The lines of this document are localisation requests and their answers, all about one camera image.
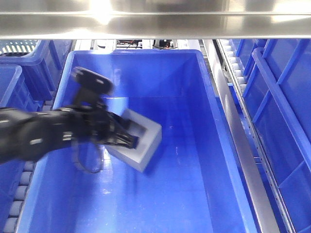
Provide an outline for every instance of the metal shelf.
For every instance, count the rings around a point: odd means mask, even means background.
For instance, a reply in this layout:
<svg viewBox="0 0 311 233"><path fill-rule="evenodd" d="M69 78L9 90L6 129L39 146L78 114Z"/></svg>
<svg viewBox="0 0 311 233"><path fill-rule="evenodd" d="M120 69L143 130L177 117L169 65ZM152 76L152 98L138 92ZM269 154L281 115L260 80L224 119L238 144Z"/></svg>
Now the metal shelf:
<svg viewBox="0 0 311 233"><path fill-rule="evenodd" d="M266 172L266 175L267 175L267 178L268 178L268 181L269 181L269 184L271 186L271 190L273 192L273 195L275 196L275 199L276 199L276 203L278 205L278 208L279 208L279 211L281 213L281 216L283 218L283 221L284 221L284 224L285 224L285 227L287 229L287 231L289 233L293 233L295 232L294 230L294 226L293 226L293 223L291 221L291 218L289 216L289 213L288 213L288 210L285 206L285 203L283 201L283 197L277 187L277 183L276 183L276 179L274 177L274 174L272 172L272 169L270 167L270 164L269 164L269 161L268 161L268 158L264 152L264 149L262 147L262 144L260 142L260 139L259 139L259 136L256 132L256 129L255 129L255 126L251 120L251 117L247 111L247 107L246 107L246 104L244 102L244 99L242 97L242 93L243 93L243 90L241 88L241 84L239 83L239 80L238 80L238 77L235 73L235 69L233 67L233 60L231 58L234 58L234 57L230 57L228 55L228 51L226 51L225 49L225 44L224 44L225 41L222 41L222 40L217 40L217 44L218 44L218 47L219 47L219 50L220 50L220 53L224 59L224 65L227 67L227 70L228 70L228 74L233 82L233 85L234 85L234 89L235 89L235 92L236 92L236 95L238 97L238 100L239 100L239 104L242 108L242 111L243 111L243 115L245 116L245 119L248 123L248 126L249 126L249 130L253 136L253 140L254 140L254 143L256 145L256 149L258 151L258 154L260 156L260 160L262 162L262 165L265 169L265 172Z"/></svg>
<svg viewBox="0 0 311 233"><path fill-rule="evenodd" d="M311 37L310 0L11 0L0 39Z"/></svg>
<svg viewBox="0 0 311 233"><path fill-rule="evenodd" d="M263 233L279 233L280 231L272 207L255 164L254 156L248 144L234 100L227 85L227 79L224 76L215 45L212 40L204 40L203 42L241 164L241 169L245 177L250 199L254 206L260 231Z"/></svg>

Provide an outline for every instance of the blue bin floor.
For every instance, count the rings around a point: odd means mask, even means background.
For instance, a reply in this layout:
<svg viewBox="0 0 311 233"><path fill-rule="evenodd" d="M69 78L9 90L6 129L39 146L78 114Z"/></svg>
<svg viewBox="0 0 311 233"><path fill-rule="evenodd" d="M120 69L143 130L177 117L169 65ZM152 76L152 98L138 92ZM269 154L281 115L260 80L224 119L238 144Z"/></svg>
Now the blue bin floor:
<svg viewBox="0 0 311 233"><path fill-rule="evenodd" d="M107 153L103 172L77 171L67 232L213 232L186 97L109 101L160 123L162 142L144 173Z"/></svg>

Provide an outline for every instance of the black robotic arm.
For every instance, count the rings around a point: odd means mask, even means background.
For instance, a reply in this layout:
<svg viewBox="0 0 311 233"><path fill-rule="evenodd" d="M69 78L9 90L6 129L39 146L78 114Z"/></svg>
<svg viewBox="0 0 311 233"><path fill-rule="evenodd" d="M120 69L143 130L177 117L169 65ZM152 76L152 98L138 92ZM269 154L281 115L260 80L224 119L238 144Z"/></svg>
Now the black robotic arm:
<svg viewBox="0 0 311 233"><path fill-rule="evenodd" d="M81 67L73 76L81 87L72 105L35 113L0 109L0 164L16 158L37 161L72 140L136 148L138 138L126 132L129 121L107 111L101 100L101 94L112 91L111 81Z"/></svg>

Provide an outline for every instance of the cable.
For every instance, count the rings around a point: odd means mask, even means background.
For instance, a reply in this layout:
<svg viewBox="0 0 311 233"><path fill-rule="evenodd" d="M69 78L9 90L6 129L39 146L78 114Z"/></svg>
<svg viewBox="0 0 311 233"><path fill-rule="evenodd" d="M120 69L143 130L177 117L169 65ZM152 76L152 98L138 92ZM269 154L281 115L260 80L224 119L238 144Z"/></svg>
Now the cable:
<svg viewBox="0 0 311 233"><path fill-rule="evenodd" d="M165 47L160 48L160 47L157 47L157 46L154 46L154 45L153 45L153 47L157 48L157 49L160 49L160 50L174 50L174 49L178 48L178 46L177 46L175 48L165 49Z"/></svg>
<svg viewBox="0 0 311 233"><path fill-rule="evenodd" d="M126 47L126 49L128 49L129 47L131 47L131 45L134 43L134 40L131 41L130 45L128 47Z"/></svg>
<svg viewBox="0 0 311 233"><path fill-rule="evenodd" d="M105 49L106 48L106 46L101 46L101 45L97 45L99 48L101 48L101 49Z"/></svg>
<svg viewBox="0 0 311 233"><path fill-rule="evenodd" d="M104 154L101 153L101 150L98 146L98 144L96 143L96 141L93 140L93 138L91 139L92 142L94 144L94 146L96 147L96 152L97 155L98 155L98 159L99 159L99 164L98 164L98 168L96 169L90 169L90 168L87 168L86 165L83 164L83 162L81 161L80 159L80 144L78 143L77 140L72 140L71 141L71 147L73 149L73 153L72 153L72 161L73 161L73 164L75 165L75 167L81 171L84 171L86 173L89 173L89 174L96 174L96 173L99 173L101 172L103 169L104 169Z"/></svg>
<svg viewBox="0 0 311 233"><path fill-rule="evenodd" d="M130 43L133 40L118 40L118 43Z"/></svg>

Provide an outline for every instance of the blue basket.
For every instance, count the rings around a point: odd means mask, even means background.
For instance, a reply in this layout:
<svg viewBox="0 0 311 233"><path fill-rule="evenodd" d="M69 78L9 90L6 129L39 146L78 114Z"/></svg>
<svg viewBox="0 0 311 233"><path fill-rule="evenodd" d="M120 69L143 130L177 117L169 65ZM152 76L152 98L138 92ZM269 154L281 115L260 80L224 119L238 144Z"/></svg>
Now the blue basket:
<svg viewBox="0 0 311 233"><path fill-rule="evenodd" d="M21 66L0 64L0 107L30 112L40 109L40 103L29 93Z"/></svg>
<svg viewBox="0 0 311 233"><path fill-rule="evenodd" d="M249 74L253 69L254 60L252 51L256 48L263 48L266 45L266 39L241 39L236 50L236 56L239 58L239 65L245 80L248 80Z"/></svg>
<svg viewBox="0 0 311 233"><path fill-rule="evenodd" d="M255 49L256 65L243 95L295 230L307 232L311 229L311 44L308 39L273 43L296 47L286 50L291 54L287 62L276 58L278 46L267 47L274 51ZM278 60L278 66L272 60ZM276 77L270 67L281 74Z"/></svg>
<svg viewBox="0 0 311 233"><path fill-rule="evenodd" d="M75 66L110 78L109 109L160 123L162 142L144 173L105 154L103 172L85 174L70 149L51 152L36 165L18 233L256 232L200 52L72 52L54 108L77 91Z"/></svg>
<svg viewBox="0 0 311 233"><path fill-rule="evenodd" d="M31 51L24 56L0 56L0 64L22 66L33 98L51 100L71 45L71 40L0 40L1 53Z"/></svg>
<svg viewBox="0 0 311 233"><path fill-rule="evenodd" d="M231 40L229 40L230 45L232 46L233 51L235 53L238 51L240 41L241 41L241 39L231 39Z"/></svg>
<svg viewBox="0 0 311 233"><path fill-rule="evenodd" d="M0 65L0 107L13 107L26 111L40 110L25 84L22 68L18 65ZM11 161L0 165L0 229L3 229L24 162Z"/></svg>

